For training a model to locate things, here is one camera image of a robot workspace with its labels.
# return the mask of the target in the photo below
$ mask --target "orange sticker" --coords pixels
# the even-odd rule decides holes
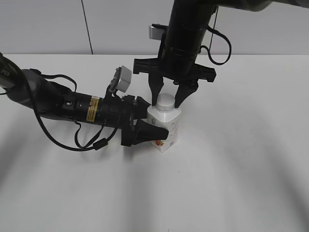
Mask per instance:
[[[99,100],[100,100],[100,98],[98,98],[98,97],[94,97],[94,96],[91,97],[91,101],[90,101],[88,113],[87,113],[87,121],[88,122],[94,122],[95,121]]]

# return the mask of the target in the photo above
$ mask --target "plastic bottle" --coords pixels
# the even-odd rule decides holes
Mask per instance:
[[[151,141],[159,151],[164,152],[177,142],[181,109],[175,109],[175,98],[167,93],[158,96],[156,106],[149,106],[147,122],[157,127],[166,128],[169,136],[166,140]]]

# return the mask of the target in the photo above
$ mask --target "fruit image on label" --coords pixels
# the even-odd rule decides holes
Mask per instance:
[[[156,141],[155,141],[155,144],[156,144],[157,146],[163,146],[163,145],[164,145],[164,142],[163,142],[162,140],[156,140]]]

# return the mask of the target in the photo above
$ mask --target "black cable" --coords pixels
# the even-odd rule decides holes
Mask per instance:
[[[215,18],[214,18],[214,23],[213,23],[213,28],[214,28],[214,29],[216,28],[217,17],[218,17],[218,11],[219,11],[219,6],[217,6],[217,9],[216,9],[216,16],[215,16]],[[212,39],[213,39],[213,33],[211,34],[211,42],[210,42],[210,44],[209,44],[209,50],[211,50]]]
[[[64,78],[68,81],[71,81],[74,86],[75,86],[75,90],[74,93],[76,93],[77,90],[77,83],[76,81],[74,81],[72,78],[70,78],[69,76],[63,75],[63,74],[57,74],[57,75],[45,75],[42,74],[41,71],[37,70],[37,69],[30,69],[31,71],[35,72],[37,75],[43,77],[44,79],[56,79],[56,78]]]
[[[85,146],[81,146],[81,144],[80,144],[79,141],[78,141],[78,133],[79,133],[79,131],[81,130],[82,125],[81,125],[81,123],[79,123],[79,122],[76,121],[76,120],[74,121],[74,123],[75,123],[76,125],[79,126],[79,129],[75,132],[75,136],[74,136],[75,144],[76,144],[79,148],[86,148],[86,147],[89,147],[90,145],[92,145],[92,144],[99,138],[99,136],[101,135],[101,132],[102,132],[102,130],[103,130],[103,128],[104,128],[104,123],[103,123],[102,126],[101,126],[101,129],[95,134],[95,136],[93,136],[93,137],[89,140],[89,142],[86,143]]]
[[[122,110],[121,110],[121,108],[120,108],[116,126],[115,126],[114,130],[112,131],[111,135],[106,139],[107,142],[108,142],[109,140],[111,140],[111,139],[114,137],[114,135],[116,134],[116,132],[117,132],[117,130],[118,130],[118,128],[119,128],[119,125],[120,125],[121,114],[122,114]]]
[[[213,33],[213,34],[215,34],[215,35],[221,37],[222,39],[224,39],[224,40],[227,42],[228,47],[229,47],[228,56],[227,56],[227,59],[226,59],[224,62],[220,63],[220,62],[216,62],[216,61],[212,58],[210,49],[209,49],[208,47],[206,47],[205,45],[202,45],[202,46],[201,46],[200,51],[201,51],[202,48],[205,48],[205,49],[207,50],[209,60],[210,60],[213,64],[215,64],[215,65],[223,65],[223,64],[227,63],[227,62],[230,60],[231,55],[232,55],[232,44],[231,44],[231,42],[229,41],[229,39],[228,39],[225,35],[223,35],[223,34],[220,33],[219,31],[217,31],[217,30],[215,30],[215,29],[213,29],[213,28],[211,28],[211,27],[209,27],[209,26],[208,26],[207,30],[209,30],[211,33]]]
[[[117,91],[118,91],[118,90],[116,89],[116,91],[115,91],[114,93],[112,93],[112,95],[113,95],[114,97],[120,99],[120,97],[117,95]]]
[[[16,86],[14,86],[14,87],[12,87],[12,88],[10,88],[10,89],[3,89],[3,90],[5,90],[6,92],[0,93],[0,96],[1,96],[1,95],[8,95],[9,92],[11,92],[15,87],[16,87]]]
[[[28,92],[28,95],[29,95],[29,98],[30,98],[30,102],[31,102],[31,105],[32,105],[32,108],[33,108],[33,111],[34,111],[34,115],[41,127],[41,129],[43,130],[43,132],[45,133],[45,135],[54,143],[56,144],[57,146],[63,148],[63,149],[66,149],[66,150],[70,150],[70,151],[90,151],[90,150],[93,150],[94,147],[87,147],[87,148],[75,148],[75,147],[70,147],[70,146],[66,146],[60,142],[58,142],[47,130],[47,128],[45,127],[42,119],[41,119],[41,116],[40,116],[40,113],[38,111],[38,108],[37,108],[37,105],[36,105],[36,102],[34,100],[34,97],[32,95],[32,90],[30,88],[30,85],[28,83],[28,80],[27,78],[25,77],[24,73],[20,70],[20,68],[14,63],[12,62],[11,60],[3,57],[8,63],[10,63],[13,67],[15,67],[15,69],[17,70],[17,72],[19,73],[19,75],[24,79],[24,83],[25,83],[25,87],[26,87],[26,90]]]

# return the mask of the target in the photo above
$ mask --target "bottle label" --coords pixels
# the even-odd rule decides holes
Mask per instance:
[[[177,142],[178,138],[178,117],[169,121],[161,122],[158,119],[148,114],[147,122],[156,127],[162,127],[169,131],[169,135],[166,140],[151,141],[152,145],[158,148],[161,152],[166,151],[170,146]]]

